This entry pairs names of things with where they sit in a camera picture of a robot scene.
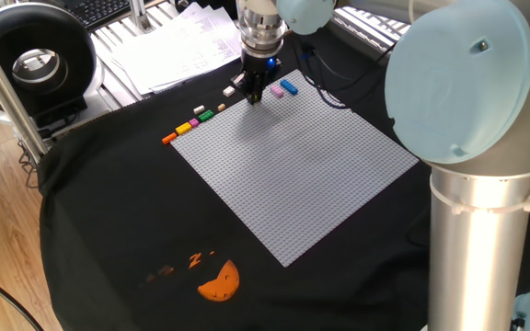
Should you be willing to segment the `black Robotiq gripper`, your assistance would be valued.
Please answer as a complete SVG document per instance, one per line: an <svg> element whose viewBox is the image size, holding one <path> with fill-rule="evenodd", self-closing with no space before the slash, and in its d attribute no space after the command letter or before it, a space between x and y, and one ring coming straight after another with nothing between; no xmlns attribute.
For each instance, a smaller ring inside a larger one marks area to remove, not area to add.
<svg viewBox="0 0 530 331"><path fill-rule="evenodd" d="M241 62L242 72L232 78L232 87L254 105L261 101L264 86L280 72L282 61L277 55L260 58L243 51Z"/></svg>

